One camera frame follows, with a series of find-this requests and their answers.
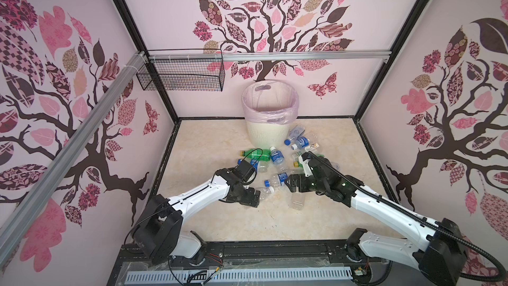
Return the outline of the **clear bottle green cap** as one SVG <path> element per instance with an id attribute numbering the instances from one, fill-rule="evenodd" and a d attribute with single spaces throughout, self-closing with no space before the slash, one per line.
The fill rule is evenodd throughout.
<path id="1" fill-rule="evenodd" d="M 293 193 L 291 195 L 290 208 L 301 211 L 304 208 L 306 196 L 304 193 Z"/>

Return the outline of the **clear bottle blue cap label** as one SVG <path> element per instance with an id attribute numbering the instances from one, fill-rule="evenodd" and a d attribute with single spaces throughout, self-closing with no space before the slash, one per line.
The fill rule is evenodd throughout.
<path id="1" fill-rule="evenodd" d="M 267 161 L 247 159 L 246 162 L 249 162 L 257 170 L 258 173 L 268 172 L 269 163 Z"/>

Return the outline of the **clear crushed bottle white cap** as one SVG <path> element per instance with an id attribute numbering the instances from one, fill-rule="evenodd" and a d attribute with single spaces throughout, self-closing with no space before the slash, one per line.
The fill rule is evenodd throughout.
<path id="1" fill-rule="evenodd" d="M 262 187 L 259 188 L 260 196 L 259 201 L 266 200 L 271 197 L 273 193 L 275 193 L 275 189 L 273 187 Z"/>

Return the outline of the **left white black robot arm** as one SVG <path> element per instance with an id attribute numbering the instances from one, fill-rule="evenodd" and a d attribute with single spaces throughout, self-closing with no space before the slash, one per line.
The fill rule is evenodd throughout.
<path id="1" fill-rule="evenodd" d="M 160 194 L 152 197 L 131 232 L 134 243 L 153 265 L 172 256 L 200 264 L 206 255 L 207 243 L 194 231 L 184 233 L 185 221 L 220 200 L 258 207 L 260 191 L 247 186 L 256 174 L 251 166 L 223 168 L 186 193 L 170 198 Z"/>

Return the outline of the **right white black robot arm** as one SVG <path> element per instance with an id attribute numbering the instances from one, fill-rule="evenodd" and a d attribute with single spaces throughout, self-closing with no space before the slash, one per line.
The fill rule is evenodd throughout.
<path id="1" fill-rule="evenodd" d="M 284 184 L 293 193 L 315 192 L 366 213 L 401 234 L 390 238 L 355 229 L 343 251 L 352 262 L 382 258 L 420 271 L 435 285 L 456 285 L 467 262 L 460 230 L 448 219 L 436 221 L 385 199 L 363 181 L 343 175 L 330 161 L 315 154 L 299 157 L 303 173 L 291 174 Z"/>

